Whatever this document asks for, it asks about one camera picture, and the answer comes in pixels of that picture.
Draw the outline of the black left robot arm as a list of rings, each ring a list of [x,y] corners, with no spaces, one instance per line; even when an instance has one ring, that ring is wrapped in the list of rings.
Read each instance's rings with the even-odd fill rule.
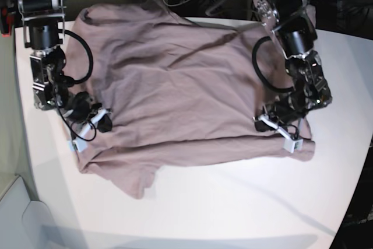
[[[254,70],[262,83],[277,93],[277,100],[262,107],[255,117],[259,132],[290,127],[312,110],[327,107],[332,94],[324,77],[314,42],[318,36],[308,12],[312,0],[254,0],[259,17],[269,35],[258,40],[252,50]],[[285,59],[285,71],[293,85],[280,88],[271,84],[259,69],[258,51],[272,41]]]

